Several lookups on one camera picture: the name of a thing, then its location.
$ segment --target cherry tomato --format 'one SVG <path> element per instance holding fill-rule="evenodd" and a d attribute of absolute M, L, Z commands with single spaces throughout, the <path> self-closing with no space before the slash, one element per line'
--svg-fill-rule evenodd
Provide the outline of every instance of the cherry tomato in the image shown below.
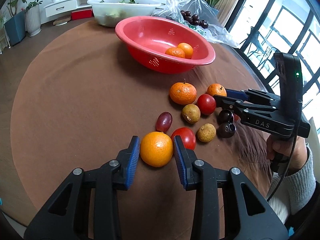
<path fill-rule="evenodd" d="M 181 127 L 178 128 L 173 132 L 171 135 L 171 140 L 174 142 L 174 137 L 176 135 L 180 135 L 183 145 L 185 146 L 186 149 L 194 150 L 196 147 L 196 136 L 193 133 L 193 131 L 188 128 L 188 127 Z"/>
<path fill-rule="evenodd" d="M 197 106 L 199 107 L 201 114 L 210 115 L 215 111 L 217 103 L 212 96 L 203 94 L 199 96 Z"/>
<path fill-rule="evenodd" d="M 236 115 L 235 113 L 233 113 L 233 117 L 234 117 L 235 121 L 238 121 L 240 119 L 239 115 Z"/>

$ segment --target red plastic colander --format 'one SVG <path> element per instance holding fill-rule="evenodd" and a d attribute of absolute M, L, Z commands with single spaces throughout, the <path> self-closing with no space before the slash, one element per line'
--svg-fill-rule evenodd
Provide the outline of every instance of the red plastic colander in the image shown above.
<path fill-rule="evenodd" d="M 182 73 L 195 66 L 208 65 L 216 57 L 213 47 L 200 34 L 180 23 L 163 18 L 127 18 L 117 24 L 116 35 L 127 44 L 136 61 L 161 73 Z M 193 47 L 192 59 L 165 54 L 168 48 L 177 47 L 182 42 Z"/>

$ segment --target mandarin orange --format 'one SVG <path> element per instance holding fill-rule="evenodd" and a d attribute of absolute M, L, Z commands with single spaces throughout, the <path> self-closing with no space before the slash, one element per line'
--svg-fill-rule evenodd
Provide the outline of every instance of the mandarin orange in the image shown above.
<path fill-rule="evenodd" d="M 210 96 L 214 96 L 214 95 L 223 96 L 223 97 L 227 96 L 227 92 L 226 92 L 225 88 L 220 84 L 210 85 L 207 89 L 207 93 Z"/>
<path fill-rule="evenodd" d="M 179 105 L 189 105 L 196 100 L 197 90 L 189 83 L 178 82 L 170 88 L 169 96 L 173 102 Z"/>
<path fill-rule="evenodd" d="M 165 54 L 174 57 L 186 58 L 186 54 L 184 53 L 184 51 L 179 48 L 169 48 L 165 51 Z"/>
<path fill-rule="evenodd" d="M 162 132 L 148 133 L 141 141 L 141 159 L 150 166 L 165 166 L 172 158 L 173 143 L 171 138 Z"/>
<path fill-rule="evenodd" d="M 193 55 L 193 48 L 188 43 L 180 43 L 178 45 L 179 49 L 182 49 L 184 53 L 186 54 L 187 59 L 191 59 Z"/>

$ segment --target person's arm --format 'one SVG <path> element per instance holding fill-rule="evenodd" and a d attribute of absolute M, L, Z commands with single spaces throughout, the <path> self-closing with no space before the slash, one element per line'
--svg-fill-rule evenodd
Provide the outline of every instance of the person's arm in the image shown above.
<path fill-rule="evenodd" d="M 292 142 L 276 140 L 269 136 L 267 140 L 267 158 L 272 160 L 275 152 L 286 156 L 290 155 Z M 288 171 L 276 194 L 270 199 L 269 204 L 278 215 L 282 223 L 285 223 L 289 215 L 296 214 L 311 199 L 316 188 L 316 179 L 313 174 L 312 153 L 306 147 L 304 138 L 298 137 L 293 152 L 292 161 Z M 280 177 L 274 173 L 267 198 L 278 184 Z"/>

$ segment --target plastic bag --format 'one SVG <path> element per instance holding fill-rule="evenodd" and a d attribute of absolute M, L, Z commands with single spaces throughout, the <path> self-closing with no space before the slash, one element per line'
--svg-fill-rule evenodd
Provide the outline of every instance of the plastic bag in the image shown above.
<path fill-rule="evenodd" d="M 180 13 L 181 10 L 199 15 L 200 20 L 208 22 L 209 28 L 203 29 L 200 26 L 191 25 L 183 19 Z M 165 8 L 155 9 L 152 16 L 161 18 L 171 17 L 176 22 L 195 30 L 209 42 L 224 43 L 234 48 L 239 46 L 226 28 L 222 28 L 212 8 L 204 0 L 167 0 Z"/>

